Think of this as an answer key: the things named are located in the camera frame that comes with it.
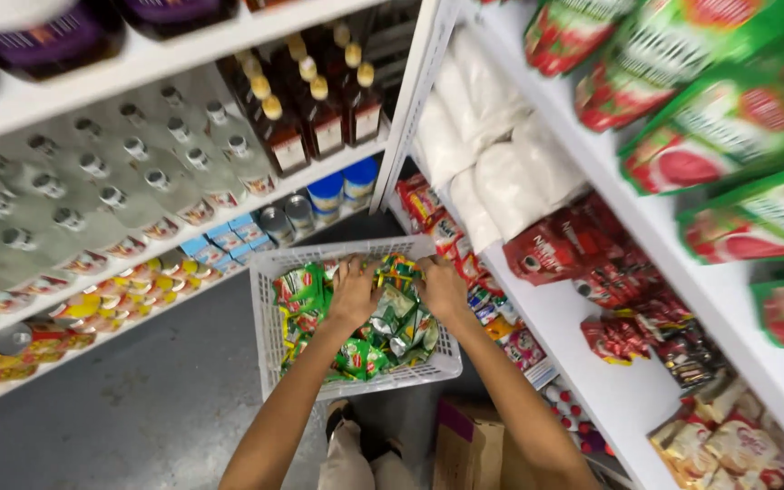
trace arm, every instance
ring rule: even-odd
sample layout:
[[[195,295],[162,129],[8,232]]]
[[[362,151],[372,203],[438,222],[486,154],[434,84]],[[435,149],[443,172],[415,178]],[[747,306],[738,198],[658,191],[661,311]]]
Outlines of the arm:
[[[468,287],[449,261],[420,259],[420,298],[462,344],[486,385],[507,430],[547,488],[597,490],[592,471],[516,364],[486,335],[467,304]]]
[[[379,264],[368,265],[363,273],[362,262],[354,257],[341,263],[326,319],[246,430],[225,468],[220,490],[283,484],[334,354],[376,309],[379,298],[371,295],[371,280]]]

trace gray floor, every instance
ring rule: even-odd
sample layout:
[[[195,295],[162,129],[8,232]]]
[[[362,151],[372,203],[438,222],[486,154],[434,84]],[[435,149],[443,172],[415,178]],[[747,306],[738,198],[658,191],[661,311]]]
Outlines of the gray floor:
[[[316,241],[399,235],[390,216],[354,216]],[[215,488],[261,404],[247,274],[0,398],[0,488]],[[485,395],[458,379],[356,398],[366,424],[397,436],[430,481],[437,398]],[[325,457],[314,407],[284,488],[315,488]]]

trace white plastic basket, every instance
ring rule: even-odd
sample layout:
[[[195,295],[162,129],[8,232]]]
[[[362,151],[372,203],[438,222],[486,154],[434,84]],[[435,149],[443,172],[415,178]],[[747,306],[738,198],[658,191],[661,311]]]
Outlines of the white plastic basket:
[[[279,249],[259,252],[250,260],[250,283],[253,289],[253,315],[256,325],[256,346],[259,351],[259,371],[262,380],[262,399],[266,400],[279,382],[280,362],[286,355],[283,345],[279,309],[274,306],[272,282],[288,270],[307,262],[339,259],[349,254],[364,254],[380,259],[391,252],[405,254],[411,260],[431,255],[434,245],[426,235],[402,236],[385,240],[327,243],[312,247]],[[363,393],[382,392],[415,384],[434,383],[462,374],[462,356],[458,342],[440,325],[440,337],[435,352],[426,363],[404,366],[370,381],[334,381],[324,384],[317,400],[348,397]]]

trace person's left hand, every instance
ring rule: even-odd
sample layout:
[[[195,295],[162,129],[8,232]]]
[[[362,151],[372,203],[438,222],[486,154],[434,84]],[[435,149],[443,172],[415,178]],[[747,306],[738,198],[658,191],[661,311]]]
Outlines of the person's left hand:
[[[368,263],[362,269],[363,262],[361,255],[351,255],[341,261],[334,273],[334,294],[323,322],[328,327],[339,329],[342,334],[346,331],[348,336],[371,317],[382,295],[382,289],[371,293],[374,273],[382,262]]]

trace pant leg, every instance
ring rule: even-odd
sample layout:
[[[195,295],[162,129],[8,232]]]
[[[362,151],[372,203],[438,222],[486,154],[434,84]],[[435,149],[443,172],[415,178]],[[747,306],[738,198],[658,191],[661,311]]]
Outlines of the pant leg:
[[[417,490],[410,470],[392,451],[371,461],[371,470],[374,472],[376,490]]]
[[[361,432],[352,420],[344,420],[334,430],[326,462],[320,467],[319,490],[374,490],[371,466],[359,447]]]

